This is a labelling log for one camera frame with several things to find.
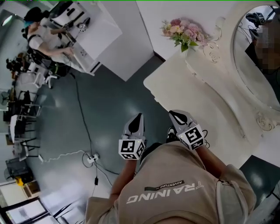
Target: person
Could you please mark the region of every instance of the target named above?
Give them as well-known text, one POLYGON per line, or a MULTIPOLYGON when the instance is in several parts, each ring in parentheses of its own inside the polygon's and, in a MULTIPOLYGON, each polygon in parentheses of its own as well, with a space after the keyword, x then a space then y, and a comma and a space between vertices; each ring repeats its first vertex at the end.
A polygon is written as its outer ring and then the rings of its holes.
POLYGON ((86 224, 239 224, 253 211, 256 196, 243 173, 208 148, 190 151, 168 130, 141 157, 126 160, 109 199, 91 197, 86 224))
POLYGON ((64 63, 80 72, 85 72, 74 59, 73 49, 63 47, 64 43, 60 37, 66 30, 41 26, 40 21, 43 17, 43 13, 38 7, 29 10, 24 17, 24 28, 29 46, 49 56, 55 62, 64 63))

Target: beige sweatshirt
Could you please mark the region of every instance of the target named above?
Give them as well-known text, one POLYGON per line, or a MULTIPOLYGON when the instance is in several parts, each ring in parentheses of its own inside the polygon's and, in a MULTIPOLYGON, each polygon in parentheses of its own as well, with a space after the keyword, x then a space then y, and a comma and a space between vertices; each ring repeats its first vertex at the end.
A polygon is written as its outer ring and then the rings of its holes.
MULTIPOLYGON (((256 197, 242 172, 229 165, 222 178, 239 185, 250 213, 256 197)), ((195 151, 180 142, 164 144, 145 158, 114 205, 108 199, 89 199, 86 223, 154 224, 181 217, 188 223, 218 224, 218 181, 205 170, 195 151)), ((224 186, 233 189, 229 183, 224 186)), ((235 193, 230 201, 238 202, 235 193)))

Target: person in white shirt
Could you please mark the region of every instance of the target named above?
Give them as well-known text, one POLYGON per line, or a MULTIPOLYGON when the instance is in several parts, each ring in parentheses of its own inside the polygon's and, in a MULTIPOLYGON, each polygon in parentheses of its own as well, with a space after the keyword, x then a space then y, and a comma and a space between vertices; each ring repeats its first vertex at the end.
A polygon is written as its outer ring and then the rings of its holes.
POLYGON ((40 25, 43 19, 40 8, 35 7, 28 11, 24 17, 28 44, 32 49, 38 50, 53 61, 64 63, 80 72, 85 73, 79 63, 73 57, 71 47, 63 47, 61 36, 65 29, 50 29, 40 25))

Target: gray floor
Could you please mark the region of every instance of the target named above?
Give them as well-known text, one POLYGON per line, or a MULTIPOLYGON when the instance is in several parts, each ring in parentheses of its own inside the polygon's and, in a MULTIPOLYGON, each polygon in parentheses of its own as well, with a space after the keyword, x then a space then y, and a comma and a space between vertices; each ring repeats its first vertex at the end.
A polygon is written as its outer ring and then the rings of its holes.
MULTIPOLYGON (((147 145, 165 142, 171 125, 168 112, 143 85, 144 79, 161 64, 157 57, 152 57, 127 82, 104 66, 95 77, 74 72, 93 150, 99 153, 99 163, 106 169, 121 171, 124 160, 118 155, 118 140, 124 124, 137 113, 144 115, 147 145)), ((70 75, 62 77, 54 82, 52 90, 43 87, 39 94, 43 107, 36 131, 42 157, 49 159, 77 150, 89 151, 74 79, 70 75)), ((81 157, 79 153, 44 164, 37 158, 28 159, 42 191, 41 199, 51 212, 75 200, 85 203, 92 194, 95 169, 85 168, 81 157)), ((100 184, 94 195, 105 196, 108 184, 101 173, 98 177, 100 184)))

